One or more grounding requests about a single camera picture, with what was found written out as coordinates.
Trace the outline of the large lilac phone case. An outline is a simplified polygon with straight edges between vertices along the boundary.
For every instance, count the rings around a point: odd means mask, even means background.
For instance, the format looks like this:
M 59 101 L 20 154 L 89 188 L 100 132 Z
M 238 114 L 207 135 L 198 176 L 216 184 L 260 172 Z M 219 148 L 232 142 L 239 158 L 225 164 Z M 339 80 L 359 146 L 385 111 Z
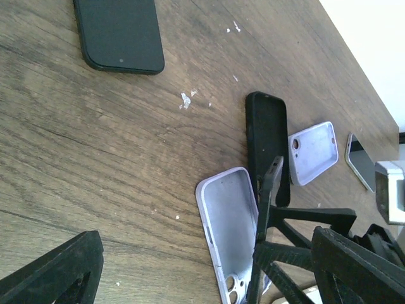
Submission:
M 259 303 L 271 281 L 252 273 L 258 208 L 249 173 L 234 167 L 202 180 L 196 201 L 222 303 Z

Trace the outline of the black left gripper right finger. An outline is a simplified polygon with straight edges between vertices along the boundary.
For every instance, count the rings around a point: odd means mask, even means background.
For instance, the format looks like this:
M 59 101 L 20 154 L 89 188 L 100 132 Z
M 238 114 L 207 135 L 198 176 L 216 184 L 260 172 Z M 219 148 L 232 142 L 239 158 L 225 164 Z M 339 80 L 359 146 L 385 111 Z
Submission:
M 316 227 L 311 256 L 323 303 L 404 303 L 404 268 Z

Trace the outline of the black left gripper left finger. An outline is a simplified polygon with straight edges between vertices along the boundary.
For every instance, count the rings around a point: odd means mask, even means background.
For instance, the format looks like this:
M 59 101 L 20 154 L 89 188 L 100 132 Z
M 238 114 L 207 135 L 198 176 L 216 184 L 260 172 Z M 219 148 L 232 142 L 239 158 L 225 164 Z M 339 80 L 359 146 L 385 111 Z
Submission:
M 1 279 L 1 303 L 94 303 L 103 271 L 98 231 L 84 231 Z

